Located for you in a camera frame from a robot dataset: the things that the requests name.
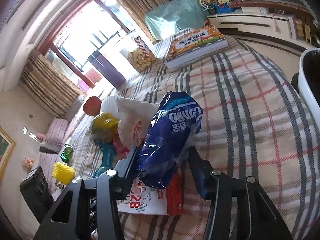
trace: picture frame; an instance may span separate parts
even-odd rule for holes
[[[0,183],[16,143],[0,127]]]

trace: air vent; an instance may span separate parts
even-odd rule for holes
[[[36,32],[33,34],[29,44],[34,44],[36,42],[36,39],[39,37],[42,30],[45,28],[45,26],[50,22],[50,20],[53,18],[53,16],[61,10],[61,8],[68,3],[69,0],[61,0],[47,15],[47,17],[42,21]]]

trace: pink plush toy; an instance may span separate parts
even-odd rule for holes
[[[24,160],[22,161],[22,165],[27,168],[32,168],[34,161],[34,159],[24,158]]]

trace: red and white box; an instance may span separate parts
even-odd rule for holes
[[[180,178],[175,174],[166,189],[154,189],[138,178],[125,200],[117,200],[118,211],[145,215],[182,215]]]

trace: purple tumbler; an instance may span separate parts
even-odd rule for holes
[[[93,52],[88,61],[115,87],[125,81],[125,77],[98,51]]]

